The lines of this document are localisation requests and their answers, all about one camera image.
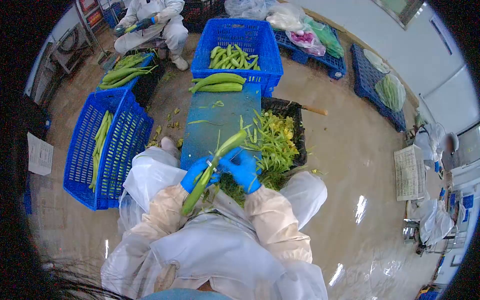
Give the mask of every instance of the white plastic crate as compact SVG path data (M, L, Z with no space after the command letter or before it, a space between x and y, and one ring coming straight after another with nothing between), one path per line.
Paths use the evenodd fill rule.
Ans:
M394 152L396 200L417 200L425 197L425 166L421 149L412 145Z

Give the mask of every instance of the window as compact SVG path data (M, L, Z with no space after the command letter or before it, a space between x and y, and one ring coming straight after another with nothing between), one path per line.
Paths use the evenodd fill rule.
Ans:
M422 0L372 0L387 12L403 29L423 11L426 5Z

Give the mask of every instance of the white shoe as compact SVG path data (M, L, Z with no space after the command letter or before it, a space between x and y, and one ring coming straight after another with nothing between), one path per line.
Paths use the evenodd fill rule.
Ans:
M168 136L164 136L160 141L160 145L163 150L172 154L176 159L179 159L180 151L177 149L177 144L175 144L175 142L171 138L169 138Z
M172 62L177 66L180 71L188 70L188 63L183 59L182 56L177 56L176 58L172 57Z

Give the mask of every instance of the floor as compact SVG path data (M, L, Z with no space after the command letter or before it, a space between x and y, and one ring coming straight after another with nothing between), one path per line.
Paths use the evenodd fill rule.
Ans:
M397 202L393 152L404 147L403 134L381 117L365 99L353 92L351 41L340 33L348 74L335 81L326 69L311 61L300 65L282 54L284 75L273 96L328 110L328 116L303 111L306 147L314 147L307 169L318 169L328 188L327 201L303 229L312 241L313 263L319 265L330 299L414 299L427 284L439 255L419 257L402 239L405 202ZM185 48L189 62L199 35L191 35ZM100 42L113 50L109 32ZM98 51L61 84L52 99L47 141L55 147L52 173L32 176L32 227L41 253L52 258L74 259L94 270L119 243L117 209L93 212L63 190L62 179L72 131L84 100L104 71L96 64ZM167 128L167 114L179 108L172 121L185 127L190 96L185 88L190 72L179 72L167 63L155 90L149 115L154 128L174 139L183 129ZM413 125L414 108L404 106L407 128ZM433 198L441 182L429 174Z

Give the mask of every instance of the wooden handle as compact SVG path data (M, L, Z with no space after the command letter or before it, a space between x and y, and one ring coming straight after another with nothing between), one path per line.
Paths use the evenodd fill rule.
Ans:
M321 114L321 115L324 115L324 116L328 115L328 110L326 110L326 109L313 108L313 107L308 106L308 105L302 105L301 108L306 109L308 111L316 112L317 114Z

